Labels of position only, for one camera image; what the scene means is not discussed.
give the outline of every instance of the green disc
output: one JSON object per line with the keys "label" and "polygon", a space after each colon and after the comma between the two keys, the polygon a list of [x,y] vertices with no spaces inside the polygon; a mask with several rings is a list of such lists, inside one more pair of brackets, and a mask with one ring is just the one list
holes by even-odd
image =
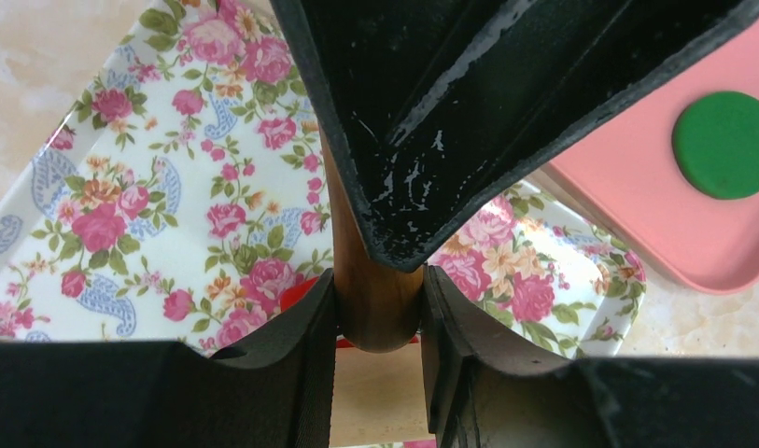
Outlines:
{"label": "green disc", "polygon": [[712,198],[759,192],[759,101],[719,91],[692,103],[673,128],[673,153],[687,181]]}

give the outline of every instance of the tabletop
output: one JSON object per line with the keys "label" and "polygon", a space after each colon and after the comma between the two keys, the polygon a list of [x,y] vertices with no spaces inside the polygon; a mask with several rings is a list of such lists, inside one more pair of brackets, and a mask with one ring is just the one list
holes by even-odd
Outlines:
{"label": "tabletop", "polygon": [[[0,0],[0,199],[150,3]],[[271,12],[268,0],[248,3]],[[543,173],[530,179],[591,217]],[[759,357],[759,283],[717,297],[679,286],[652,268],[647,276],[648,293],[621,355]],[[357,351],[339,351],[338,357],[334,444],[426,437],[418,347],[385,355],[389,363]]]}

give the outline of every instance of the brown wooden stick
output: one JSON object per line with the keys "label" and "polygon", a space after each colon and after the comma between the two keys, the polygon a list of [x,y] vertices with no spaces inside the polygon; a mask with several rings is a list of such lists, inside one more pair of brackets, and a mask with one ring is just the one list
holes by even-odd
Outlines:
{"label": "brown wooden stick", "polygon": [[330,191],[338,321],[344,337],[357,348],[384,353],[410,342],[420,323],[418,291],[423,268],[402,273],[368,257],[352,208],[322,137],[324,170]]}

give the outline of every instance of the pink plate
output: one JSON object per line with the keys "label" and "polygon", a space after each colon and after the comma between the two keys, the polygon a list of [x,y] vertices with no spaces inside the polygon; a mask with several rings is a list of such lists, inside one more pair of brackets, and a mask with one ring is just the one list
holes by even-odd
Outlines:
{"label": "pink plate", "polygon": [[658,267],[715,294],[759,278],[759,193],[737,201],[700,193],[679,171],[670,134],[685,107],[724,90],[759,99],[759,22],[547,169]]}

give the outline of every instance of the beige marble countertop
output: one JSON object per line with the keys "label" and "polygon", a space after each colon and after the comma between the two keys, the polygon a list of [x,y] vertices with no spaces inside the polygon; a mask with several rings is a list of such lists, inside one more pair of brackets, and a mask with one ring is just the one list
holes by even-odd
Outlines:
{"label": "beige marble countertop", "polygon": [[[149,3],[0,0],[0,199]],[[250,3],[271,10],[267,0]],[[580,210],[546,176],[534,177]],[[732,296],[712,297],[652,269],[648,278],[648,294],[622,354],[759,357],[759,283]],[[418,431],[422,424],[415,422]]]}

